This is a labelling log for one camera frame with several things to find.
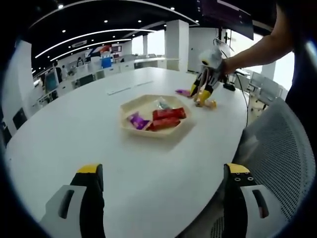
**round table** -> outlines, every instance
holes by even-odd
[[[80,167],[101,163],[107,238],[173,238],[183,231],[218,189],[247,112],[240,90],[219,86],[211,96],[217,101],[213,111],[174,93],[194,80],[151,67],[120,73],[58,98],[26,121],[9,142],[6,161],[35,220]],[[120,105],[143,94],[175,95],[191,109],[195,124],[177,141],[123,133]]]

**window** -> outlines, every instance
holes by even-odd
[[[232,31],[231,38],[232,38],[231,39],[231,47],[234,50],[234,52],[231,51],[231,56],[234,56],[234,55],[250,48],[254,44],[256,44],[258,41],[260,41],[263,38],[263,36],[258,35],[258,34],[254,34],[254,40],[250,40],[249,38],[235,32],[235,31]],[[247,67],[245,69],[249,69],[249,70],[252,70],[254,72],[261,73],[262,72],[262,65]]]
[[[143,55],[143,36],[132,39],[132,54]]]
[[[165,31],[156,31],[148,35],[148,54],[165,55]]]
[[[276,61],[273,81],[283,86],[287,91],[289,91],[292,86],[294,65],[295,56],[293,52],[288,53]]]

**human arm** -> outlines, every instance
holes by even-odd
[[[272,63],[293,49],[288,19],[278,5],[276,10],[276,23],[272,33],[249,49],[225,59],[225,73],[233,73],[237,68]]]

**black ceiling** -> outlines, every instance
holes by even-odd
[[[197,1],[199,0],[149,0],[148,2],[168,8],[174,7],[175,11],[193,20],[199,20],[201,27],[210,27],[210,23],[206,23],[200,18],[200,14],[197,12],[196,7]],[[250,13],[253,20],[269,26],[274,25],[275,17],[273,0],[258,0],[252,2],[244,0],[224,1]],[[76,2],[82,3],[67,7],[69,4]],[[29,9],[31,10],[29,10],[29,14],[25,19],[29,29],[25,31],[22,38],[32,44],[32,67],[34,68],[51,65],[50,59],[68,52],[70,50],[68,46],[79,41],[87,40],[87,44],[92,44],[122,39],[128,32],[101,33],[80,38],[58,46],[35,59],[35,56],[43,50],[79,35],[109,29],[138,29],[156,22],[167,22],[174,19],[182,19],[187,21],[190,25],[195,24],[187,18],[173,13],[173,11],[128,0],[36,0],[30,4],[31,7],[29,7]],[[65,7],[30,27],[34,22],[41,19],[41,17],[57,10],[59,4],[63,4]],[[164,29],[164,26],[161,25],[151,29]]]

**wooden tray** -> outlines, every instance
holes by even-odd
[[[183,107],[186,113],[186,118],[181,119],[181,123],[173,128],[167,128],[159,131],[146,131],[146,130],[137,130],[133,127],[131,122],[127,119],[128,116],[132,115],[135,112],[139,112],[139,115],[145,120],[153,120],[152,112],[157,110],[155,100],[160,97],[164,98],[168,105],[172,108],[180,108]],[[171,136],[176,131],[181,130],[184,123],[190,119],[192,113],[189,108],[183,104],[178,98],[174,96],[165,96],[165,95],[143,95],[138,97],[130,102],[122,104],[120,106],[121,110],[121,128],[132,134],[147,136],[147,137],[157,137],[164,138],[167,136]]]

